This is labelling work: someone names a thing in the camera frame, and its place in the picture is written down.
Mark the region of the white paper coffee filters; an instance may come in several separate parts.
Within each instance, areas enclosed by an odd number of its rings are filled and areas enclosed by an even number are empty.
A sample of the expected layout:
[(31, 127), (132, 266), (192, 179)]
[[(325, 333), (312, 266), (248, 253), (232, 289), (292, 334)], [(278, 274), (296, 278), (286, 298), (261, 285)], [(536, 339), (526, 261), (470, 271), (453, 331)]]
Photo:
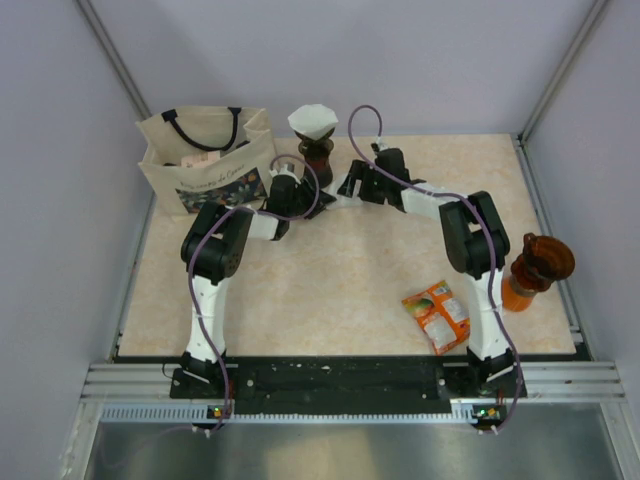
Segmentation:
[(354, 190), (354, 194), (349, 196), (344, 196), (338, 193), (338, 189), (342, 186), (342, 184), (346, 181), (347, 173), (342, 173), (337, 175), (333, 182), (325, 189), (323, 192), (333, 197), (332, 201), (326, 203), (327, 210), (337, 210), (341, 208), (356, 208), (362, 207), (364, 202), (359, 198), (358, 193), (360, 190), (361, 182), (356, 182), (356, 189)]

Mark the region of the olive green coffee dripper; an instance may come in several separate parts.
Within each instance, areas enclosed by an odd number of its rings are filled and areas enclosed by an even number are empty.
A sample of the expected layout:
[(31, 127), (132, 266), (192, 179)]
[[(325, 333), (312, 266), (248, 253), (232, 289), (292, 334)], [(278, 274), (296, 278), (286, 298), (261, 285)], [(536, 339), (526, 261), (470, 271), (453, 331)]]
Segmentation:
[(304, 138), (298, 145), (299, 153), (309, 162), (325, 161), (334, 149), (331, 138), (312, 140)]

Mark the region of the brown coffee dripper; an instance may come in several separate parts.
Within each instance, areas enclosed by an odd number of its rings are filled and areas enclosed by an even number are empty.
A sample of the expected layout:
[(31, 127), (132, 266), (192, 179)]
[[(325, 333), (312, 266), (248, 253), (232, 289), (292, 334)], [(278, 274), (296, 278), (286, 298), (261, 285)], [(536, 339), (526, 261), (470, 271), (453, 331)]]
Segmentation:
[(561, 240), (527, 233), (522, 253), (511, 265), (511, 274), (527, 292), (545, 292), (557, 281), (566, 280), (575, 270), (572, 250)]

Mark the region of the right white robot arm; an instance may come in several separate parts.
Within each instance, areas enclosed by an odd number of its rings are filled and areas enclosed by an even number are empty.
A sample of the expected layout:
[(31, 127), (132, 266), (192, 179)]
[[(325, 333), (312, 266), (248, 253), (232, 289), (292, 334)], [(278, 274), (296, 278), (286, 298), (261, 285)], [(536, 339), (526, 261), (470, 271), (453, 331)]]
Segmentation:
[(344, 206), (388, 205), (440, 223), (449, 263), (467, 288), (467, 384), (481, 396), (500, 386), (515, 398), (522, 395), (520, 357), (502, 319), (500, 282), (510, 241), (491, 195), (463, 195), (412, 179), (398, 148), (377, 151), (373, 162), (354, 160), (329, 190)]

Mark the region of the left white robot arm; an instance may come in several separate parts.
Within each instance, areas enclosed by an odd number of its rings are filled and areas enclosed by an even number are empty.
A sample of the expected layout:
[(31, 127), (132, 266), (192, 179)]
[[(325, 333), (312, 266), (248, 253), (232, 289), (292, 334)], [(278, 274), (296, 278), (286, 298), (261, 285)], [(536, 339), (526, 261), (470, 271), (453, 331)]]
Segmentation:
[(280, 240), (291, 221), (312, 218), (329, 198), (313, 171), (307, 169), (297, 178), (281, 169), (273, 173), (270, 193), (259, 209), (209, 201), (197, 214), (180, 250), (192, 301), (191, 333), (181, 368), (203, 395), (216, 396), (228, 384), (223, 364), (225, 303), (247, 241)]

